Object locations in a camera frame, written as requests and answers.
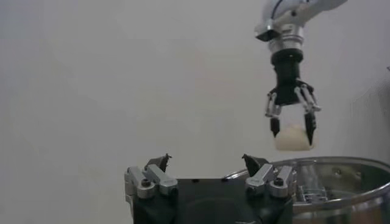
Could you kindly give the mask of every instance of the bolt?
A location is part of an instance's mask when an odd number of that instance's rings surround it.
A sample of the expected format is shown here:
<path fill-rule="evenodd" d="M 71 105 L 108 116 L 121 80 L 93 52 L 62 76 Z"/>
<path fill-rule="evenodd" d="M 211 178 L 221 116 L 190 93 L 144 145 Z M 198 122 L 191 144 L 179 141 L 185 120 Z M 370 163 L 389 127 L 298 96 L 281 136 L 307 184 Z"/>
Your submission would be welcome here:
<path fill-rule="evenodd" d="M 152 185 L 151 181 L 148 179 L 142 179 L 141 186 L 142 187 L 150 187 Z"/>
<path fill-rule="evenodd" d="M 253 197 L 253 196 L 255 196 L 255 189 L 253 188 L 253 187 L 248 187 L 247 189 L 246 189 L 246 194 L 248 195 L 248 196 L 250 196 L 250 197 Z"/>
<path fill-rule="evenodd" d="M 278 186 L 278 187 L 282 187 L 284 183 L 285 183 L 285 182 L 284 182 L 283 179 L 281 179 L 280 177 L 277 177 L 277 178 L 274 180 L 275 186 Z"/>

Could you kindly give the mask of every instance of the white wall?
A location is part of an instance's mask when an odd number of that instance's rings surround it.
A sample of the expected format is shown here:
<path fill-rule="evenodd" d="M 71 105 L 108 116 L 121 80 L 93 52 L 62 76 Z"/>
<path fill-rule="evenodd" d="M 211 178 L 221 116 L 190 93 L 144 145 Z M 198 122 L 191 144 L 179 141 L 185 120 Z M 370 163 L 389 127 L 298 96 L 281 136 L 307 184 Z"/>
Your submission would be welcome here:
<path fill-rule="evenodd" d="M 305 153 L 276 152 L 263 116 L 263 4 L 0 1 L 0 223 L 129 223 L 123 172 L 166 152 L 177 177 L 220 177 L 243 153 L 390 162 L 390 1 L 308 24 L 302 77 L 324 109 Z"/>

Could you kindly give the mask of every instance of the metal linkage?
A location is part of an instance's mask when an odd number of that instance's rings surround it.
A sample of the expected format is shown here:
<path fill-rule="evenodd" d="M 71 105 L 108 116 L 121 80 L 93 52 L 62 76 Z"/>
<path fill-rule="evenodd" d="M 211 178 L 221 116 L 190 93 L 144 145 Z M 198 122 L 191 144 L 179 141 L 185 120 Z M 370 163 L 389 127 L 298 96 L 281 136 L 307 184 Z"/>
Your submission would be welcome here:
<path fill-rule="evenodd" d="M 261 195 L 265 191 L 266 184 L 273 179 L 273 165 L 264 164 L 254 176 L 245 180 L 246 192 L 252 196 Z"/>
<path fill-rule="evenodd" d="M 146 166 L 144 174 L 158 185 L 161 194 L 165 196 L 177 195 L 177 180 L 169 177 L 155 164 Z"/>
<path fill-rule="evenodd" d="M 138 167 L 128 168 L 124 177 L 126 200 L 130 200 L 130 198 L 134 195 L 142 199 L 154 196 L 155 184 L 148 180 Z"/>
<path fill-rule="evenodd" d="M 283 166 L 277 178 L 269 183 L 269 191 L 273 197 L 285 198 L 293 194 L 293 168 Z"/>

